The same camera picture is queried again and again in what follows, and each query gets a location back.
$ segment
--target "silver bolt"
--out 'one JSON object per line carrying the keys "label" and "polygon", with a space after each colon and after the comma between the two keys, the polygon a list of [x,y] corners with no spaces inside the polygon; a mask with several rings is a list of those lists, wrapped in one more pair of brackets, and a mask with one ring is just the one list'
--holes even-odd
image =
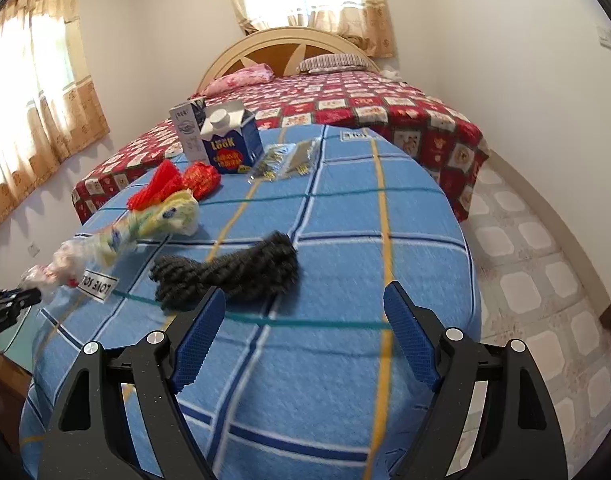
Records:
{"label": "silver bolt", "polygon": [[445,331],[445,335],[451,341],[460,341],[463,339],[463,332],[461,332],[458,328],[448,328]]}
{"label": "silver bolt", "polygon": [[509,346],[512,350],[514,350],[514,352],[525,351],[525,343],[521,341],[521,339],[512,339],[512,342],[509,344]]}
{"label": "silver bolt", "polygon": [[165,339],[165,334],[163,332],[159,332],[158,330],[156,332],[150,332],[147,335],[147,342],[151,345],[156,345],[157,343],[160,343],[164,339]]}
{"label": "silver bolt", "polygon": [[96,353],[97,350],[98,350],[98,343],[94,341],[92,341],[91,343],[87,343],[87,345],[83,347],[83,351],[87,355],[92,355],[93,353]]}

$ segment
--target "carton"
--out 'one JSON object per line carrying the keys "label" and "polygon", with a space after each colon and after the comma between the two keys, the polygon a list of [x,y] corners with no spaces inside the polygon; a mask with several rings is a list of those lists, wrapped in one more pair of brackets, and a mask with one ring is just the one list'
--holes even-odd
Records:
{"label": "carton", "polygon": [[201,140],[201,127],[205,122],[205,99],[191,99],[170,110],[170,118],[176,128],[178,140],[190,162],[210,164]]}
{"label": "carton", "polygon": [[248,173],[263,155],[254,114],[242,101],[205,108],[201,138],[210,164],[219,173]]}

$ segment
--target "black knitted scarf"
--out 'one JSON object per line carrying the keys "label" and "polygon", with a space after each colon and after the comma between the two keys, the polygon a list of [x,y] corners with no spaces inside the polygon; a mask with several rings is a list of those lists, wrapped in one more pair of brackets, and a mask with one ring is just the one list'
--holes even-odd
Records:
{"label": "black knitted scarf", "polygon": [[162,308],[183,310],[192,308],[212,285],[236,301],[285,293],[298,279],[298,262],[290,238],[275,231],[249,249],[210,262],[161,256],[154,262],[150,278],[159,282],[156,300]]}

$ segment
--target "red mesh cloth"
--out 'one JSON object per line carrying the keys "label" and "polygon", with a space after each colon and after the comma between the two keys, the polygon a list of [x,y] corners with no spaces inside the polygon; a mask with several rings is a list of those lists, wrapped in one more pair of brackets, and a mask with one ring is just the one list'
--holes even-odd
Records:
{"label": "red mesh cloth", "polygon": [[186,187],[180,171],[166,158],[156,168],[150,183],[127,201],[127,208],[143,211],[150,206],[160,204],[172,193]]}
{"label": "red mesh cloth", "polygon": [[183,174],[183,184],[192,190],[196,200],[201,200],[221,184],[221,175],[212,166],[194,162]]}

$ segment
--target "headboard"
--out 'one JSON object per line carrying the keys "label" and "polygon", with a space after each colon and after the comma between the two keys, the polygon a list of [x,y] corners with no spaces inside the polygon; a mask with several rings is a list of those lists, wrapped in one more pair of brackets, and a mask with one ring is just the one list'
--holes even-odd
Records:
{"label": "headboard", "polygon": [[375,72],[379,71],[359,47],[336,34],[308,27],[277,27],[254,32],[234,43],[207,69],[196,91],[201,92],[214,79],[256,63],[267,63],[277,76],[294,75],[303,59],[319,54],[357,54]]}

